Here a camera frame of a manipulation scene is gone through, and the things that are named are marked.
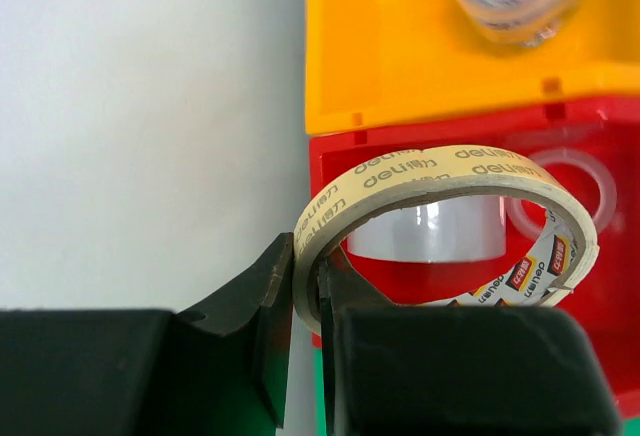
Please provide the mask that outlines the wide white tape roll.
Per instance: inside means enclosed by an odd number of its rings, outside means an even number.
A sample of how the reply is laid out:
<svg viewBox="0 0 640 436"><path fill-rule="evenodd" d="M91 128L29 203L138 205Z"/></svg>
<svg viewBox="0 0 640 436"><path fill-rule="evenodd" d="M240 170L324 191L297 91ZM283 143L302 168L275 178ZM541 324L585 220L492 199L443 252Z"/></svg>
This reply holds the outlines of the wide white tape roll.
<svg viewBox="0 0 640 436"><path fill-rule="evenodd" d="M465 196L381 214L351 232L348 251L392 262L458 263L506 253L504 201Z"/></svg>

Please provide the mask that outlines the small clear tape roll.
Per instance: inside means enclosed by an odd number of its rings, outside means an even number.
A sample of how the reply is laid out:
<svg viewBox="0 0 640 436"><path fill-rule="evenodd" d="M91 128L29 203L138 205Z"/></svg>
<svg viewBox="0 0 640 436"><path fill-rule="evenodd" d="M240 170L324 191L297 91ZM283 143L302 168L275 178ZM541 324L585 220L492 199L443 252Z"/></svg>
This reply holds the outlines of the small clear tape roll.
<svg viewBox="0 0 640 436"><path fill-rule="evenodd" d="M596 157L576 149L555 148L536 152L529 156L539 166L564 164L580 169L589 175L597 184L599 204L592 215L598 233L602 233L614 217L617 205L617 187L607 167ZM523 204L517 199L508 199L505 203L506 213L520 234L535 240L541 227L527 215Z"/></svg>

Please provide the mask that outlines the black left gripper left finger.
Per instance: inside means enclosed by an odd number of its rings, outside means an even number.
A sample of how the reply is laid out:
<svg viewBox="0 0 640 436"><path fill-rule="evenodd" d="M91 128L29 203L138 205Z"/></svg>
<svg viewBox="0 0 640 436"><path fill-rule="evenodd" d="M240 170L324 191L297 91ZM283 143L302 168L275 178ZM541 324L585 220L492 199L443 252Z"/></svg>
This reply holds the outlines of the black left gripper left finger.
<svg viewBox="0 0 640 436"><path fill-rule="evenodd" d="M5 310L5 435L272 435L283 426L293 237L181 312Z"/></svg>

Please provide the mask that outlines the beige masking tape roll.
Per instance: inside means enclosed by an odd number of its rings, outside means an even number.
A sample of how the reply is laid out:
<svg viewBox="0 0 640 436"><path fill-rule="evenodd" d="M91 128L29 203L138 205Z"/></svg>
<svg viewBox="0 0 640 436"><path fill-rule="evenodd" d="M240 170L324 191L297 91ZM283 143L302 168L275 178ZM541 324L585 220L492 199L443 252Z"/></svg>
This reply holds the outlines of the beige masking tape roll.
<svg viewBox="0 0 640 436"><path fill-rule="evenodd" d="M599 253L594 222L581 203L532 160L479 145L395 151L336 177L299 217L292 286L298 316L320 334L318 261L354 229L390 210L476 195L532 201L545 207L546 224L512 268L475 290L439 300L439 305L554 306L589 274Z"/></svg>

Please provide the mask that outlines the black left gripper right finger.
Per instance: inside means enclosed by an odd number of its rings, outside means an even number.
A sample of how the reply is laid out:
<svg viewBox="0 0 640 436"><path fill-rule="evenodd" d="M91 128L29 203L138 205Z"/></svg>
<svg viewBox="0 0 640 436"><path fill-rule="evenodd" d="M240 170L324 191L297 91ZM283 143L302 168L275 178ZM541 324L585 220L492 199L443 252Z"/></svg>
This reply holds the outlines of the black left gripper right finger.
<svg viewBox="0 0 640 436"><path fill-rule="evenodd" d="M317 267L331 435L618 435L591 344L554 308L401 306L342 251Z"/></svg>

